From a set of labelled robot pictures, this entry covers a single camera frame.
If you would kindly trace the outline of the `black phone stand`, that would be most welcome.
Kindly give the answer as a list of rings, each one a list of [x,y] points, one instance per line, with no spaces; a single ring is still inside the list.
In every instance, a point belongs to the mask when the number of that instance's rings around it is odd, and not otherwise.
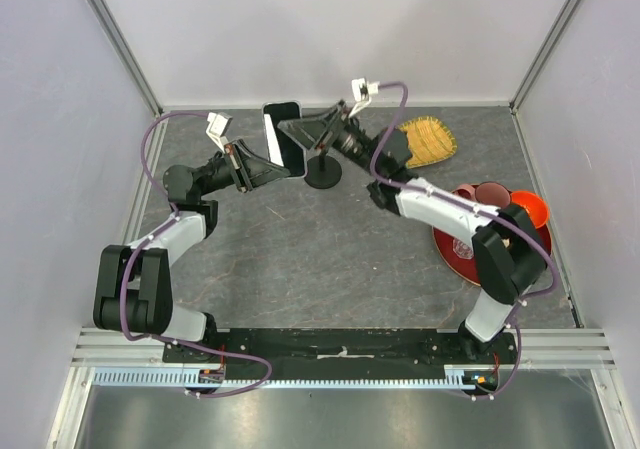
[[[308,159],[304,181],[314,189],[325,190],[336,186],[342,178],[340,163],[327,152]]]

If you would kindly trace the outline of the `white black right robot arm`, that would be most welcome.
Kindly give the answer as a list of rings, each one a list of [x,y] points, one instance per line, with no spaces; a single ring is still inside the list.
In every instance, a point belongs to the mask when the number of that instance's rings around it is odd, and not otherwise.
[[[473,202],[412,172],[406,134],[395,126],[370,136],[344,102],[324,112],[273,121],[275,134],[305,151],[333,149],[368,171],[373,202],[400,217],[431,226],[469,246],[481,291],[458,329],[458,350],[467,361],[483,361],[525,294],[551,264],[526,211]]]

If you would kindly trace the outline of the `black phone clear case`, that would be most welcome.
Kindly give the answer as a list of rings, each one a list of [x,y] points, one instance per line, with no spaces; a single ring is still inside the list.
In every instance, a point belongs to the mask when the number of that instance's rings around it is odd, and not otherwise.
[[[303,178],[306,175],[305,151],[278,128],[282,121],[301,117],[300,104],[297,101],[266,103],[262,107],[262,117],[270,162],[287,169],[290,178]]]

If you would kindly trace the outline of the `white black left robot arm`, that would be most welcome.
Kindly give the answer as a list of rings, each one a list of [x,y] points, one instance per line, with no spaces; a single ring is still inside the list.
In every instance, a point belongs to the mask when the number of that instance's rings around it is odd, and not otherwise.
[[[299,173],[303,163],[277,154],[273,160],[253,153],[243,140],[229,143],[200,167],[172,165],[162,190],[172,212],[149,234],[101,253],[93,321],[131,340],[157,336],[185,341],[185,351],[208,362],[219,351],[212,315],[179,306],[173,298],[171,267],[206,240],[218,223],[218,202],[208,194],[235,187],[244,193]]]

